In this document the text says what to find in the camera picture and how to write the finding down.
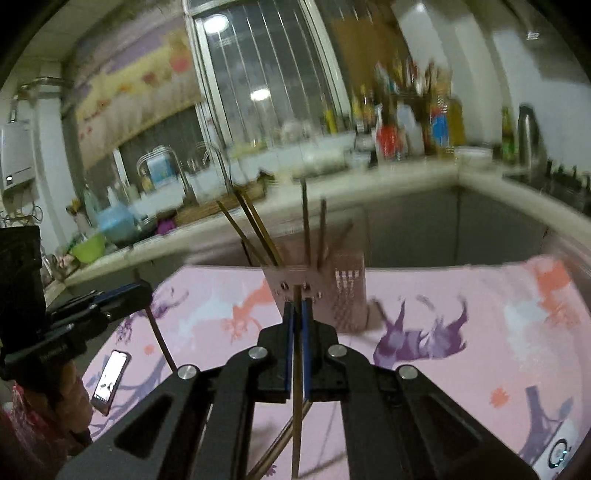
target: white countertop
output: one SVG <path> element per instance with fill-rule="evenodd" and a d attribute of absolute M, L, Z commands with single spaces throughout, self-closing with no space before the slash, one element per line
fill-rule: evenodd
<path fill-rule="evenodd" d="M 318 213 L 321 197 L 327 199 L 329 208 L 333 210 L 396 195 L 460 185 L 511 206 L 591 249 L 591 220 L 558 200 L 503 179 L 504 171 L 506 168 L 502 167 L 474 170 L 441 160 L 410 161 L 367 171 L 348 171 L 308 181 L 310 215 Z M 272 187 L 266 198 L 255 206 L 268 228 L 278 222 L 298 218 L 301 216 L 300 186 Z M 249 231 L 243 211 L 235 209 L 232 216 L 242 229 Z M 236 233 L 222 214 L 203 219 L 99 258 L 92 265 L 75 272 L 64 283 L 54 282 L 46 290 L 46 303 L 49 305 L 66 287 L 165 255 L 205 251 L 235 238 Z"/>

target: gas stove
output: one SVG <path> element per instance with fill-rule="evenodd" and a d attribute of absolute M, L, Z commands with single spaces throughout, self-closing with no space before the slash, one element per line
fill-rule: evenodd
<path fill-rule="evenodd" d="M 591 178 L 588 174 L 581 179 L 576 169 L 567 174 L 563 166 L 553 171 L 549 160 L 545 173 L 505 175 L 505 178 L 545 193 L 591 218 Z"/>

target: pink tablecloth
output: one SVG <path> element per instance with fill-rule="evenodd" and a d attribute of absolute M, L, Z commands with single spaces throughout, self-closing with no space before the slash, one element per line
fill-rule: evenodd
<path fill-rule="evenodd" d="M 537 257 L 503 267 L 368 271 L 366 284 L 387 319 L 361 335 L 340 335 L 341 343 L 385 368 L 414 364 L 540 478 L 555 478 L 591 427 L 591 317 L 562 263 Z M 184 267 L 159 286 L 152 308 L 176 363 L 201 370 L 223 365 L 281 321 L 256 269 Z M 109 416 L 93 417 L 95 439 L 170 375 L 147 319 L 136 313 L 90 364 L 90 393 L 113 349 L 132 361 Z M 290 416 L 289 404 L 257 405 L 250 466 Z M 313 405 L 303 436 L 306 478 L 348 478 L 337 404 Z M 550 468 L 556 445 L 569 453 Z M 288 446 L 268 476 L 290 478 L 290 462 Z"/>

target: smartphone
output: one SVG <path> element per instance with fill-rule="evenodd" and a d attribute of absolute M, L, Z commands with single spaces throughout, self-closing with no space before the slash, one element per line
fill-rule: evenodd
<path fill-rule="evenodd" d="M 111 352 L 109 361 L 105 365 L 103 374 L 100 376 L 99 383 L 90 401 L 92 406 L 104 416 L 109 414 L 111 404 L 115 398 L 115 392 L 121 382 L 125 367 L 127 367 L 130 360 L 131 355 L 126 352 L 120 352 L 118 350 Z"/>

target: white water heater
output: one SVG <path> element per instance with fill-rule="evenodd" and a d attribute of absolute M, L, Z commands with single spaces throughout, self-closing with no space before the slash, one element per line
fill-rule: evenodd
<path fill-rule="evenodd" d="M 10 122 L 0 128 L 0 177 L 2 195 L 35 179 L 33 146 L 25 122 Z"/>

